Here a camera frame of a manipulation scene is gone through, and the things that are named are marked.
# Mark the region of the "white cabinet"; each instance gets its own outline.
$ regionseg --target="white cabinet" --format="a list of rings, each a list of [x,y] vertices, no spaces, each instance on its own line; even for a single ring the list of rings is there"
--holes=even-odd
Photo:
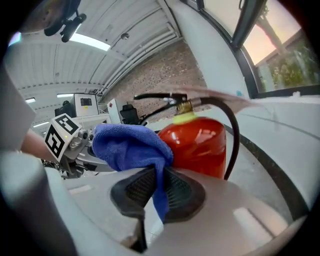
[[[123,105],[127,105],[127,102],[125,100],[113,98],[108,102],[107,108],[112,124],[123,124],[123,117],[120,114]]]

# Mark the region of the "fire extinguisher hose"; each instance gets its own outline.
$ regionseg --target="fire extinguisher hose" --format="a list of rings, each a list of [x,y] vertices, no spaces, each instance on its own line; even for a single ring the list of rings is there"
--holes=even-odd
[[[232,169],[235,166],[236,159],[239,152],[239,147],[240,147],[240,131],[239,131],[238,121],[236,119],[234,112],[231,110],[231,108],[227,104],[225,104],[221,99],[216,97],[201,97],[200,100],[201,100],[201,105],[209,104],[209,105],[214,105],[220,108],[227,115],[231,123],[231,127],[233,130],[233,147],[232,147],[230,161],[224,174],[224,179],[227,180],[231,174]]]

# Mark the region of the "window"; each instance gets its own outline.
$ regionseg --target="window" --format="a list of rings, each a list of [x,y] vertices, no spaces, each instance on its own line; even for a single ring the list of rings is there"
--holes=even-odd
[[[221,35],[251,99],[320,94],[320,68],[301,26],[278,0],[181,0]]]
[[[232,36],[241,13],[241,0],[204,0],[204,11],[211,15]]]
[[[300,25],[276,0],[262,8],[244,47],[261,81],[259,93],[320,84],[316,54]]]

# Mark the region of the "office chair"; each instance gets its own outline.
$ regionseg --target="office chair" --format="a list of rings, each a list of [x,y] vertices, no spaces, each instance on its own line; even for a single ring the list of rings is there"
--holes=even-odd
[[[123,105],[122,110],[120,110],[120,114],[123,117],[122,121],[126,125],[139,125],[142,118],[145,116],[138,117],[137,109],[131,104]]]

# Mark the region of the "brick wall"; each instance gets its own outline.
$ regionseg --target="brick wall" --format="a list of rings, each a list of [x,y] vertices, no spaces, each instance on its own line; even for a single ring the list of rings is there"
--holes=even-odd
[[[103,102],[113,98],[126,100],[138,112],[138,116],[149,114],[165,105],[161,99],[132,100],[134,95],[146,92],[165,92],[163,85],[191,85],[206,87],[201,71],[188,45],[180,40],[150,56],[122,78],[104,97]],[[205,109],[198,107],[195,111]],[[148,121],[155,122],[171,118],[174,107],[161,112]]]

